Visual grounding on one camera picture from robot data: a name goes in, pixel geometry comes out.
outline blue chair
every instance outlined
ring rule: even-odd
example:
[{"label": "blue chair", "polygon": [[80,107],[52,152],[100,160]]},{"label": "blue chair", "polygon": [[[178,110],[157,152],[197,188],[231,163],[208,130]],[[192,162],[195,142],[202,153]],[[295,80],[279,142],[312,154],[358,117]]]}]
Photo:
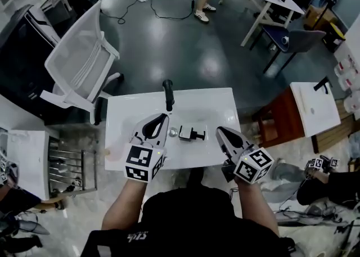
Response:
[{"label": "blue chair", "polygon": [[[258,36],[256,36],[254,42],[250,46],[250,50],[254,48],[256,43],[259,41],[263,33],[268,34],[271,39],[270,44],[267,48],[270,48],[272,44],[275,44],[277,47],[277,51],[274,56],[271,58],[268,65],[265,67],[263,73],[265,73],[271,64],[275,61],[276,57],[282,51],[283,53],[292,53],[290,58],[286,60],[282,68],[279,70],[276,76],[279,75],[282,69],[286,67],[287,64],[295,57],[297,53],[307,52],[309,51],[317,42],[319,42],[326,33],[324,31],[314,30],[314,31],[307,31],[307,30],[292,30],[288,31],[284,27],[273,26],[273,25],[263,25],[262,30]],[[282,38],[288,37],[289,42],[288,44],[282,43]]]}]

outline chair armrest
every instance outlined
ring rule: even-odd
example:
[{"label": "chair armrest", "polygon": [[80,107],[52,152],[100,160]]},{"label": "chair armrest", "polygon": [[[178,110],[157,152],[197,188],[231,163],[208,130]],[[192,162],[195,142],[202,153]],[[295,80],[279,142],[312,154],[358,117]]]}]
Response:
[{"label": "chair armrest", "polygon": [[71,106],[71,104],[64,102],[63,96],[59,96],[59,95],[47,92],[45,90],[43,90],[43,92],[41,92],[40,98],[42,98],[42,99],[46,100],[47,102],[52,103],[60,108],[63,108],[63,109],[67,109]]}]

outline white sneaker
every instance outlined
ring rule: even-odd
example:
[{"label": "white sneaker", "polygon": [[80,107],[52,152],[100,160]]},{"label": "white sneaker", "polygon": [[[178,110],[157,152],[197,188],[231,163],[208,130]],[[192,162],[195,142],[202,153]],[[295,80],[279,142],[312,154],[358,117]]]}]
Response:
[{"label": "white sneaker", "polygon": [[195,10],[195,13],[193,15],[198,18],[202,23],[209,23],[209,18],[207,18],[204,12]]},{"label": "white sneaker", "polygon": [[211,5],[209,5],[209,4],[205,4],[203,10],[205,10],[205,11],[210,11],[210,12],[216,12],[216,8],[213,7],[213,6],[211,6]]}]

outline white mesh chair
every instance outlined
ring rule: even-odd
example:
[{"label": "white mesh chair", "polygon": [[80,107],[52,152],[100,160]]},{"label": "white mesh chair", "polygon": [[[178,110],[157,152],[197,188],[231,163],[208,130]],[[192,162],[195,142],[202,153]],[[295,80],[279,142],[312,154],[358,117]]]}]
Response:
[{"label": "white mesh chair", "polygon": [[43,91],[44,100],[61,108],[75,106],[90,112],[90,123],[95,123],[95,104],[98,97],[111,95],[102,89],[112,80],[123,80],[115,73],[106,78],[119,52],[100,31],[101,0],[92,6],[66,32],[45,61],[45,67],[55,81],[52,93]]}]

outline person's arm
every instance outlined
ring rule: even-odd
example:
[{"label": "person's arm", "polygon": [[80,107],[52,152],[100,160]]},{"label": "person's arm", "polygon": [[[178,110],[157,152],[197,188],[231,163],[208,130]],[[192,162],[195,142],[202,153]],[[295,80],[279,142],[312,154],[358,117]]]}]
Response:
[{"label": "person's arm", "polygon": [[10,187],[8,185],[4,185],[0,188],[0,202],[5,198],[5,196],[9,193]]},{"label": "person's arm", "polygon": [[127,180],[119,197],[106,212],[102,230],[129,229],[139,220],[147,183]]},{"label": "person's arm", "polygon": [[279,236],[275,215],[266,203],[259,185],[247,184],[237,177],[235,182],[240,195],[242,217],[269,228]]},{"label": "person's arm", "polygon": [[313,178],[320,180],[324,184],[327,184],[329,182],[329,175],[324,172],[320,172],[319,170],[316,170],[312,176]]}]

